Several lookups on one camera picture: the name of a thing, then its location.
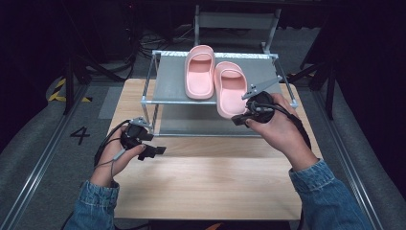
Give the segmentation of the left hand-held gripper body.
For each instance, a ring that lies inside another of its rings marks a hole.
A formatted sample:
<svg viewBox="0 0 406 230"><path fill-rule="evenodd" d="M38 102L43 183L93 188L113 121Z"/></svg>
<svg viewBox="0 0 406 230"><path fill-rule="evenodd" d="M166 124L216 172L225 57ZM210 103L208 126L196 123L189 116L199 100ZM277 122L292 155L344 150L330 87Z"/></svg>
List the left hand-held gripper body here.
<svg viewBox="0 0 406 230"><path fill-rule="evenodd" d="M140 140L140 134L150 134L147 130L148 127L149 124L144 117L130 120L124 132L121 134L121 145L126 150L140 145L143 142Z"/></svg>

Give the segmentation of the metal shoe rack grey shelves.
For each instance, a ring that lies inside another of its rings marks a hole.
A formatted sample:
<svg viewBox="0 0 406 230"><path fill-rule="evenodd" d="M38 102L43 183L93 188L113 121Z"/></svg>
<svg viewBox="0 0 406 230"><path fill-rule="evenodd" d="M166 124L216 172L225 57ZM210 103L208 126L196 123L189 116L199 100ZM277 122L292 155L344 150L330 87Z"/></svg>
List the metal shoe rack grey shelves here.
<svg viewBox="0 0 406 230"><path fill-rule="evenodd" d="M248 84L269 93L283 93L293 107L296 97L276 54L216 53L215 61L231 61L241 67ZM180 51L154 51L141 105L149 130L157 136L254 137L245 126L236 126L216 110L216 97L193 100L185 90L185 60Z"/></svg>

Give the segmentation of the black tripod stand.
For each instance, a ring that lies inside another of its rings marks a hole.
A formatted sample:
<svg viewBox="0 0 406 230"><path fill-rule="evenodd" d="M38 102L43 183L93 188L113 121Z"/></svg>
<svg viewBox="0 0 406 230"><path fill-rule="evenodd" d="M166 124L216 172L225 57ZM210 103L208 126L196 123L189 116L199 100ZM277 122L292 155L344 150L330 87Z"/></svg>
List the black tripod stand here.
<svg viewBox="0 0 406 230"><path fill-rule="evenodd" d="M70 112L75 103L74 79L77 79L79 84L87 85L92 80L91 75L96 73L106 76L113 81L124 81L124 78L119 77L117 73L126 70L130 66L131 64L128 63L113 69L107 69L90 58L78 55L70 56L64 75L66 92L64 115L67 115Z"/></svg>
<svg viewBox="0 0 406 230"><path fill-rule="evenodd" d="M313 75L310 82L308 83L308 87L310 90L320 91L324 84L327 85L325 111L328 118L332 120L333 96L336 80L335 64L333 62L321 62L313 64L296 74L288 74L287 80L289 83L293 83L310 75Z"/></svg>

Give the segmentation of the person's right hand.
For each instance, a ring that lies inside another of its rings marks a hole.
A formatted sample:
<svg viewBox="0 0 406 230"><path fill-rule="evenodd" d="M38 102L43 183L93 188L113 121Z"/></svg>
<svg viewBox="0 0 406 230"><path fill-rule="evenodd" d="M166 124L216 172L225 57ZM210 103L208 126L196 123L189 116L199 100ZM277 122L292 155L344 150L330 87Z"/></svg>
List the person's right hand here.
<svg viewBox="0 0 406 230"><path fill-rule="evenodd" d="M248 119L246 125L257 132L271 147L279 150L289 161L293 171L307 169L319 162L319 158L307 146L300 131L280 111L266 124Z"/></svg>

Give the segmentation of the grey metal folding chair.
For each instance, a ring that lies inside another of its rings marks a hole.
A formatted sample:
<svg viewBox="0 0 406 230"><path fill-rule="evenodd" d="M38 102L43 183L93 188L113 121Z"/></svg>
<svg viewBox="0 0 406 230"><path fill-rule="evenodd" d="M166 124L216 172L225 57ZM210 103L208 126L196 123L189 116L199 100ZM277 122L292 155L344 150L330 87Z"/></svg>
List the grey metal folding chair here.
<svg viewBox="0 0 406 230"><path fill-rule="evenodd" d="M268 37L260 46L265 54L270 54L271 44L278 27L281 9L272 13L212 12L202 11L199 5L194 11L194 46L200 44L200 29L251 29L267 30Z"/></svg>

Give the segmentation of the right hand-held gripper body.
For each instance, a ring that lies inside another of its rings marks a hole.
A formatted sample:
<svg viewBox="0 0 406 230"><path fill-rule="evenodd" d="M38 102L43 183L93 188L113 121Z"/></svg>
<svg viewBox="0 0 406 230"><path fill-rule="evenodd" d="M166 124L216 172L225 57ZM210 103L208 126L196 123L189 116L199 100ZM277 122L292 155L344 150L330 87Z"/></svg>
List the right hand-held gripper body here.
<svg viewBox="0 0 406 230"><path fill-rule="evenodd" d="M248 86L247 92L242 96L242 99L246 100L246 108L248 109L241 117L243 122L247 119L253 119L264 124L272 119L277 110L277 104L266 92L266 89L277 84L281 79L280 76L277 76L275 79Z"/></svg>

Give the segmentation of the person's left hand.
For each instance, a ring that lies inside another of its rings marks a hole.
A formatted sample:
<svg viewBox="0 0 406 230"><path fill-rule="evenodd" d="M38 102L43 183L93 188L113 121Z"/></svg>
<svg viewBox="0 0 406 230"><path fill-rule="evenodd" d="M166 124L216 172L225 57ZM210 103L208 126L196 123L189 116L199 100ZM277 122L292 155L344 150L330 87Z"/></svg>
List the person's left hand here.
<svg viewBox="0 0 406 230"><path fill-rule="evenodd" d="M146 149L146 146L141 144L132 149L125 150L119 158L114 160L114 157L124 149L120 142L123 130L124 127L112 134L109 143L101 154L97 167L89 179L92 184L100 187L109 187L114 176L120 173L134 157Z"/></svg>

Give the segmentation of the pink foam slipper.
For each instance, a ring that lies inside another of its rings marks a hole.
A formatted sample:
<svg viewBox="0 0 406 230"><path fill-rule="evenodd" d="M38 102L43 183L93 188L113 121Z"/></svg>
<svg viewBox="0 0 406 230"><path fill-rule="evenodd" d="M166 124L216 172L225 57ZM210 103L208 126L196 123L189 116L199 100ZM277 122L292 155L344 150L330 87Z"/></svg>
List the pink foam slipper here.
<svg viewBox="0 0 406 230"><path fill-rule="evenodd" d="M242 69L230 61L221 61L214 69L214 87L218 114L231 119L246 111L242 96L247 90L247 80Z"/></svg>
<svg viewBox="0 0 406 230"><path fill-rule="evenodd" d="M185 59L185 91L189 98L207 100L214 94L214 62L210 46L190 49Z"/></svg>

